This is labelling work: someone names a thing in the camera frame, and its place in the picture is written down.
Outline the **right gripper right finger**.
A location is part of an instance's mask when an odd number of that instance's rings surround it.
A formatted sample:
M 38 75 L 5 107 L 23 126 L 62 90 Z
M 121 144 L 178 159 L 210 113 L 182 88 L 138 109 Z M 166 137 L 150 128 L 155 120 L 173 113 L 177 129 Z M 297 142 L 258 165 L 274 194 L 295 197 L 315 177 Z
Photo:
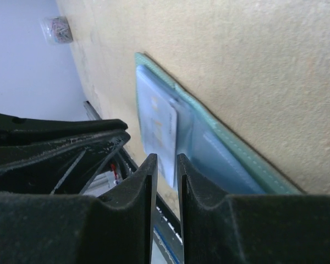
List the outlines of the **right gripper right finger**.
M 229 194 L 177 157 L 185 263 L 330 263 L 330 195 Z

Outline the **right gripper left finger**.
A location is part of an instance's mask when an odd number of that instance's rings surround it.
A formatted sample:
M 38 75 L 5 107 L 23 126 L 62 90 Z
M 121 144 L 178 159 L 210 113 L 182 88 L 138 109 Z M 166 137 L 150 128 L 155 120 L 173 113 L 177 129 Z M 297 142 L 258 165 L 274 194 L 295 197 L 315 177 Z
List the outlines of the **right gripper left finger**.
M 0 263 L 150 263 L 157 155 L 99 197 L 0 195 Z

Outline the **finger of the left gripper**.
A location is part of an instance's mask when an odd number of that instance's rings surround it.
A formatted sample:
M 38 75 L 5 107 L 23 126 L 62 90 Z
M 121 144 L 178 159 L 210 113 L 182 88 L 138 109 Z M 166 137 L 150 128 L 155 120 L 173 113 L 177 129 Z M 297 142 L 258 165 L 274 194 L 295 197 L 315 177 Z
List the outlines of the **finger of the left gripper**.
M 57 121 L 0 114 L 0 146 L 22 146 L 75 135 L 111 130 L 127 130 L 120 119 L 94 121 Z
M 112 130 L 0 146 L 0 194 L 81 194 L 129 140 Z

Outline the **light blue patterned card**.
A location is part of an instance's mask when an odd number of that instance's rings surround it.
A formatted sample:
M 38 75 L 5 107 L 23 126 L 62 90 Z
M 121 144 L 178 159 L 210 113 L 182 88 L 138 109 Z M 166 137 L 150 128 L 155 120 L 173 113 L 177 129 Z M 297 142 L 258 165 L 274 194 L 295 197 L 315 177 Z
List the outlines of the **light blue patterned card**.
M 174 188 L 177 112 L 167 97 L 154 91 L 138 91 L 138 100 L 144 150 L 158 155 L 159 171 Z

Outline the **green card holder wallet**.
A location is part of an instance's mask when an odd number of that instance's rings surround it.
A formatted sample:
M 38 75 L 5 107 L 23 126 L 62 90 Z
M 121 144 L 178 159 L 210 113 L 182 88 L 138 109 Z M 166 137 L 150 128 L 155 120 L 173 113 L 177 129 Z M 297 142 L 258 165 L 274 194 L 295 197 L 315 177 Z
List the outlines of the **green card holder wallet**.
M 167 97 L 177 112 L 173 189 L 178 186 L 176 157 L 183 153 L 199 172 L 230 193 L 299 193 L 294 183 L 221 124 L 151 58 L 138 52 L 135 65 L 138 120 L 138 91 L 154 91 Z

